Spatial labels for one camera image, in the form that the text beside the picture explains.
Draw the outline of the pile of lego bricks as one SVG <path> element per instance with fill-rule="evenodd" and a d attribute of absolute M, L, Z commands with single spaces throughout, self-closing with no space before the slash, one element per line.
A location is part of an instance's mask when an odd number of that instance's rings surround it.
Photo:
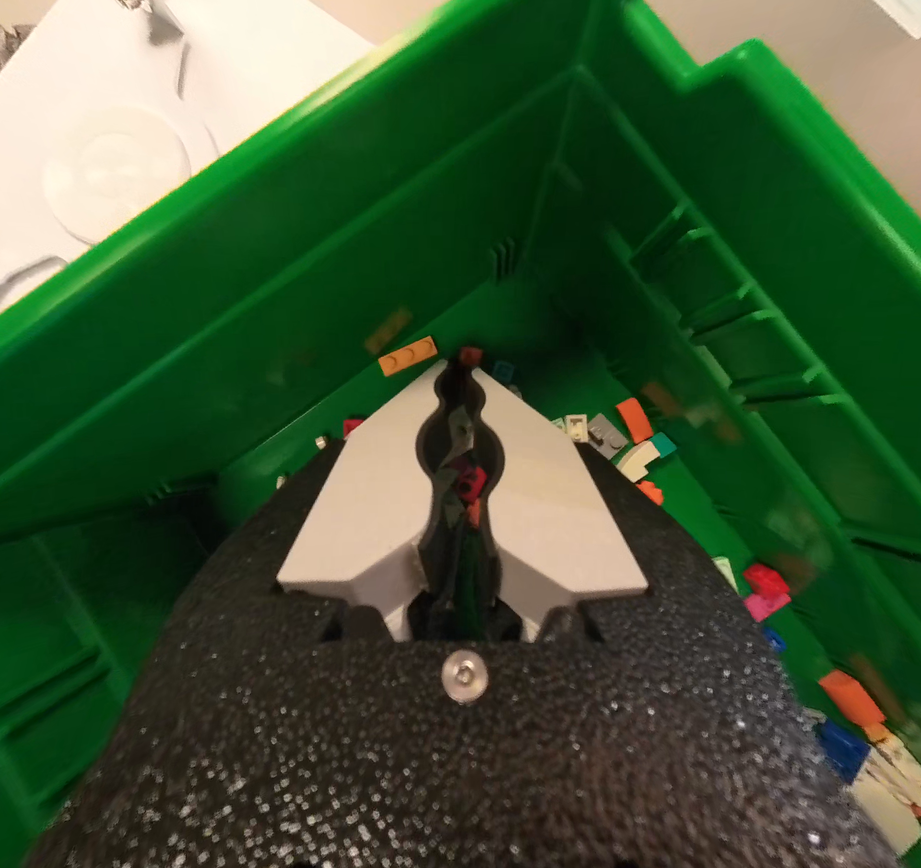
<path fill-rule="evenodd" d="M 919 846 L 919 735 L 883 690 L 919 705 L 919 612 L 792 487 L 756 514 L 748 593 L 660 506 L 649 465 L 674 442 L 636 399 L 551 421 L 576 443 L 649 588 L 555 609 L 535 642 L 498 597 L 485 500 L 502 468 L 479 418 L 478 359 L 436 381 L 418 456 L 433 506 L 419 544 L 407 661 L 446 658 L 420 746 L 446 752 L 450 827 L 530 866 L 884 866 Z"/>

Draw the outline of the white stand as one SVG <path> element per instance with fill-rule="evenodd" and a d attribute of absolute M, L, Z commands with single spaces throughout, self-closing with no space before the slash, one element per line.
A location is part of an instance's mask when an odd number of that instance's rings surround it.
<path fill-rule="evenodd" d="M 2 310 L 371 48 L 309 0 L 57 0 L 2 68 Z"/>

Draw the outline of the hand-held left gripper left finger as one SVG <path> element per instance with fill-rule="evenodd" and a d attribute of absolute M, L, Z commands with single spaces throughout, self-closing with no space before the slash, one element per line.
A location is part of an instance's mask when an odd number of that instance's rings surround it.
<path fill-rule="evenodd" d="M 427 588 L 419 544 L 433 486 L 417 441 L 446 367 L 428 368 L 345 440 L 277 575 L 287 593 L 376 609 L 396 642 L 411 638 L 409 607 Z"/>

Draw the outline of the green plastic bin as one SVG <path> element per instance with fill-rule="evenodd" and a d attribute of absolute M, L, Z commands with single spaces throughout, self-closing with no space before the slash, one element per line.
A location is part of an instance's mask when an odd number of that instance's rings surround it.
<path fill-rule="evenodd" d="M 450 827 L 442 673 L 278 572 L 437 362 L 640 401 L 748 593 L 793 486 L 919 612 L 919 218 L 759 41 L 451 0 L 2 316 L 2 866 L 530 866 Z"/>

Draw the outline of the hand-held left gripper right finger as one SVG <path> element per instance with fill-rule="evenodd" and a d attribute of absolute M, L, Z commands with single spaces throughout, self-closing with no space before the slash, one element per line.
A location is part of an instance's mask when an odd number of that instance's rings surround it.
<path fill-rule="evenodd" d="M 485 500 L 498 597 L 535 642 L 555 609 L 632 598 L 649 588 L 576 443 L 481 369 L 479 418 L 501 451 Z"/>

